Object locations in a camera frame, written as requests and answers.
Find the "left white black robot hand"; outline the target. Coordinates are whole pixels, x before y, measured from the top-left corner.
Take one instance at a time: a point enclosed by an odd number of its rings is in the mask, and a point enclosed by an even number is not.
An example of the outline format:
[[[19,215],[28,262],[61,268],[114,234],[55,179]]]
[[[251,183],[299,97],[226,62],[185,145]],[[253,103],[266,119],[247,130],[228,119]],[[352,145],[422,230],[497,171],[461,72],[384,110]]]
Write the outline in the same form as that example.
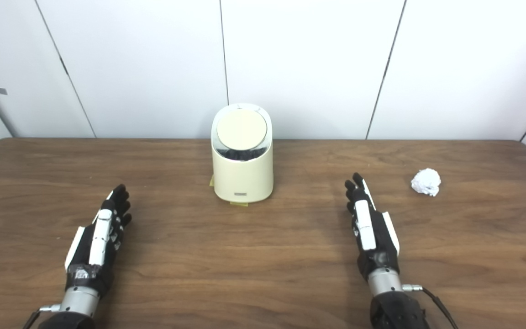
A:
[[[86,287],[104,297],[111,289],[117,252],[132,220],[129,196],[126,186],[118,185],[102,202],[92,223],[78,227],[64,263],[66,290]]]

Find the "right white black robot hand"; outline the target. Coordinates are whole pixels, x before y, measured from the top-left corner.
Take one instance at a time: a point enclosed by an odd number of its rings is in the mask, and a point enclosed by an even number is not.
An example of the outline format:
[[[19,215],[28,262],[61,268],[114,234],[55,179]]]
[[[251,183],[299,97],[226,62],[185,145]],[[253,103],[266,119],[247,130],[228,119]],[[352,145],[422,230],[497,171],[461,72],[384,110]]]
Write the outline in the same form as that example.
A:
[[[376,209],[367,182],[358,172],[344,186],[361,276],[367,280],[378,269],[400,273],[399,242],[390,217]]]

